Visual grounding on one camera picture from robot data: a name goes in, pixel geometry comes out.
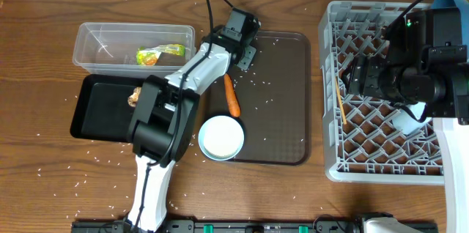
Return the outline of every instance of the green package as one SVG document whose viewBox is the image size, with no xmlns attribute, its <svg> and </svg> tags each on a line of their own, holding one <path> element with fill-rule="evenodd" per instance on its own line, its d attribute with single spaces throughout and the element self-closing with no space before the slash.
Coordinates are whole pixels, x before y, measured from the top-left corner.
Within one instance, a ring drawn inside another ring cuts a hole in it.
<svg viewBox="0 0 469 233">
<path fill-rule="evenodd" d="M 185 47 L 180 44 L 159 45 L 154 48 L 140 47 L 137 51 L 137 64 L 139 65 L 155 65 L 162 53 L 170 53 L 176 56 L 185 55 Z"/>
</svg>

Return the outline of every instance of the carrot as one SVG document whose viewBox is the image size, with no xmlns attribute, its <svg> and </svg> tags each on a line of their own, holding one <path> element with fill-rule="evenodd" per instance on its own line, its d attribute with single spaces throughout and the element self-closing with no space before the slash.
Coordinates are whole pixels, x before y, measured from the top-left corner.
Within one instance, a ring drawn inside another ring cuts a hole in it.
<svg viewBox="0 0 469 233">
<path fill-rule="evenodd" d="M 235 90 L 233 89 L 232 79 L 229 77 L 228 74 L 225 74 L 224 80 L 225 80 L 226 101 L 228 103 L 229 113 L 233 117 L 239 117 L 241 115 L 241 108 L 240 108 L 240 105 L 237 103 Z"/>
</svg>

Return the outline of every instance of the brown tray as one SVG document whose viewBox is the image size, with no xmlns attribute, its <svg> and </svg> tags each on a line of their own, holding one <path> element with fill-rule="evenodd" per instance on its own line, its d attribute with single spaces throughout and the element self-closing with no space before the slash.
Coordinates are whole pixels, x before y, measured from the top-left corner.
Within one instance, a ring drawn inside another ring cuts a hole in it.
<svg viewBox="0 0 469 233">
<path fill-rule="evenodd" d="M 243 148 L 232 161 L 301 164 L 311 153 L 309 41 L 298 33 L 259 32 L 252 45 L 257 52 L 247 73 L 238 67 L 228 72 L 245 132 Z M 207 92 L 205 120 L 229 115 L 224 80 L 215 82 Z"/>
</svg>

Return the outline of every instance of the wooden table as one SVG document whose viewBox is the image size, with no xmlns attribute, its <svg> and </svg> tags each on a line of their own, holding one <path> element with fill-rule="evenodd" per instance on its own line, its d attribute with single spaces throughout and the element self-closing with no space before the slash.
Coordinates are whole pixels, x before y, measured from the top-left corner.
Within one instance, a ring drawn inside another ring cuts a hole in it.
<svg viewBox="0 0 469 233">
<path fill-rule="evenodd" d="M 257 15 L 263 29 L 309 38 L 312 119 L 321 126 L 317 24 L 333 0 L 230 1 Z M 221 0 L 212 5 L 215 24 L 225 23 L 229 8 Z M 131 146 L 69 134 L 87 74 L 73 65 L 73 46 L 87 21 L 188 24 L 198 41 L 209 30 L 204 0 L 4 0 L 0 232 L 69 232 L 74 220 L 118 219 L 132 205 Z M 324 173 L 322 130 L 311 131 L 311 158 L 298 167 L 204 162 L 199 148 L 189 147 L 172 174 L 169 212 L 205 220 L 312 221 L 324 213 L 349 218 L 383 211 L 399 220 L 436 221 L 446 230 L 442 186 L 331 182 Z"/>
</svg>

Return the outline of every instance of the white bowl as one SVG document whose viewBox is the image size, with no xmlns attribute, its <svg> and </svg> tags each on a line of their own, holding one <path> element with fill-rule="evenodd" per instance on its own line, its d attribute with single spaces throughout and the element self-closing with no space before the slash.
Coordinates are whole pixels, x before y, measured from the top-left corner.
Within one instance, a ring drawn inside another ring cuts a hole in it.
<svg viewBox="0 0 469 233">
<path fill-rule="evenodd" d="M 244 131 L 229 116 L 214 116 L 199 131 L 200 150 L 212 160 L 228 160 L 243 148 Z"/>
</svg>

